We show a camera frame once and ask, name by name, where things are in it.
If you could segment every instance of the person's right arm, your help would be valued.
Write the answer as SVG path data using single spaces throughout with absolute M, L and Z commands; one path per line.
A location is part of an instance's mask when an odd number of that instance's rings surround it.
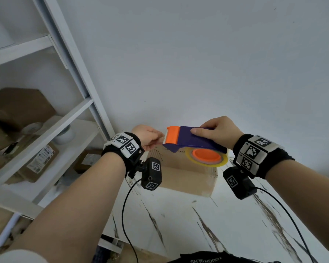
M 227 116 L 214 118 L 192 133 L 233 149 L 244 134 Z M 285 160 L 274 165 L 266 180 L 278 192 L 299 219 L 329 250 L 329 178 L 301 163 Z

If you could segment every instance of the wristband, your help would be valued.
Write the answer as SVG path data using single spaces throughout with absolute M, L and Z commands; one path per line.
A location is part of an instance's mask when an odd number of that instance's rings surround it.
M 277 163 L 293 157 L 278 144 L 261 136 L 242 135 L 234 145 L 234 164 L 250 178 L 266 178 L 267 172 Z
M 101 156 L 107 152 L 114 152 L 123 159 L 127 177 L 128 172 L 135 170 L 145 150 L 141 146 L 140 139 L 135 134 L 124 132 L 115 135 L 105 143 Z

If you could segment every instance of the tape roll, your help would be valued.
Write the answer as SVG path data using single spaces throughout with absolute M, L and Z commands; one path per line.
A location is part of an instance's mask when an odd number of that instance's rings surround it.
M 206 167 L 220 167 L 228 162 L 228 156 L 220 151 L 210 149 L 185 148 L 189 160 Z

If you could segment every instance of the person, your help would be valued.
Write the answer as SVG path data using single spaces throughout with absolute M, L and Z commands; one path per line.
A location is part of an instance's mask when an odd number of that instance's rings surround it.
M 132 133 L 145 150 L 162 144 L 164 137 L 146 125 L 134 127 Z M 201 128 L 193 128 L 192 133 L 231 150 L 244 134 L 227 116 L 211 119 Z M 36 217 L 0 256 L 0 263 L 90 262 L 125 172 L 119 155 L 104 154 Z M 265 178 L 329 250 L 329 178 L 294 160 L 277 163 Z

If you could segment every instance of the white sleeve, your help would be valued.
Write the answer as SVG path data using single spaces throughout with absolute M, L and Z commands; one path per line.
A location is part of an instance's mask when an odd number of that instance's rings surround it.
M 28 250 L 12 250 L 0 255 L 0 263 L 48 263 L 42 256 Z

